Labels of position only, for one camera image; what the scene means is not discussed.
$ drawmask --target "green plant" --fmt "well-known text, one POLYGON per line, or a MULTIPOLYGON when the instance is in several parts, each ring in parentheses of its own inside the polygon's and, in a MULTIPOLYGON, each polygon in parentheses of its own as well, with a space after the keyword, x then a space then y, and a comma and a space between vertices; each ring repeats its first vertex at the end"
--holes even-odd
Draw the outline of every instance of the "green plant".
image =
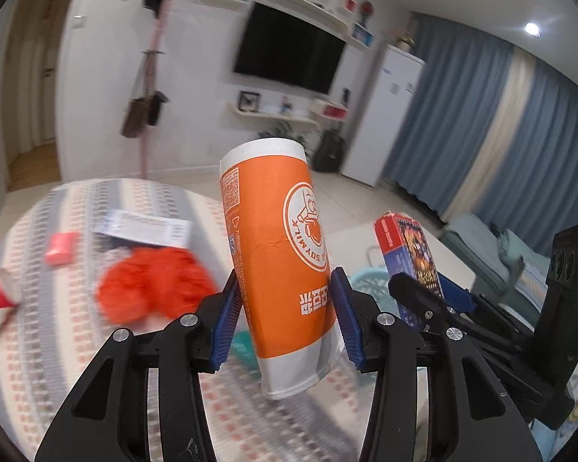
POLYGON ((280 120, 276 123, 275 126, 272 127, 271 130, 266 132, 259 132, 260 139, 267 139, 271 137, 277 137, 282 139, 290 139, 294 140, 299 144, 302 144, 302 147, 305 151, 308 150, 308 144, 306 143, 306 139, 303 135, 299 135, 293 132, 293 128, 291 128, 291 124, 287 121, 280 120))

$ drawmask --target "colorful product box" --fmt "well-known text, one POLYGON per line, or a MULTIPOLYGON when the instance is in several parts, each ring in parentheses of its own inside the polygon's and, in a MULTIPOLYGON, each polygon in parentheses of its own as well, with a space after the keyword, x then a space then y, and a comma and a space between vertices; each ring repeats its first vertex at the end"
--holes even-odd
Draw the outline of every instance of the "colorful product box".
MULTIPOLYGON (((388 212, 373 224, 390 276, 407 273, 431 292, 443 297, 433 256, 420 223, 402 214, 388 212)), ((424 329, 424 321, 398 304, 402 319, 411 327, 424 329)))

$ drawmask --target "orange paper cup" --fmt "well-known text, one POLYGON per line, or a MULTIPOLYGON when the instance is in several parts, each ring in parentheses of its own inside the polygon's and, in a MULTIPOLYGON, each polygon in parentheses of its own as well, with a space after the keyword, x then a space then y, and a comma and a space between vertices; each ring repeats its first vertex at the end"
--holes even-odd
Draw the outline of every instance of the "orange paper cup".
POLYGON ((343 349, 304 149, 280 138, 242 144, 220 162, 220 184, 263 392, 297 394, 343 349))

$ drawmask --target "sofa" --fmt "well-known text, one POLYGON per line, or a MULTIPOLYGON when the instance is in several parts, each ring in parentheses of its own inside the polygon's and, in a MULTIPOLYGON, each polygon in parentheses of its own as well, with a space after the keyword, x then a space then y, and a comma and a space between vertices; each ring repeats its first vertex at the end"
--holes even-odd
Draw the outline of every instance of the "sofa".
POLYGON ((439 240, 475 273, 474 293, 511 309, 532 326, 536 324, 546 295, 550 259, 535 253, 509 229, 487 226, 473 214, 452 220, 439 240), (541 294, 534 296, 534 290, 541 294))

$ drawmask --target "striped tablecloth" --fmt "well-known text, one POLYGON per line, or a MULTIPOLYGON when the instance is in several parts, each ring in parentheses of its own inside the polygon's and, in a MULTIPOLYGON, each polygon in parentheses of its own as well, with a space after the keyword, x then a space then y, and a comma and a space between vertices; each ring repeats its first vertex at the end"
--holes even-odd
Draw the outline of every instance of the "striped tablecloth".
MULTIPOLYGON (((111 262, 106 239, 95 234, 106 211, 125 209, 194 222, 191 249, 222 287, 232 269, 222 206, 184 189, 134 179, 90 180, 54 189, 9 231, 0 267, 20 283, 18 308, 0 331, 0 424, 32 460, 52 418, 111 326, 95 301, 111 262), (75 262, 45 265, 55 232, 79 231, 75 262)), ((150 317, 136 333, 167 321, 150 317)), ((155 371, 150 372, 150 456, 161 460, 155 371)), ((260 394, 256 369, 236 354, 215 375, 201 375, 219 462, 355 462, 364 439, 374 380, 343 357, 319 384, 271 401, 260 394)))

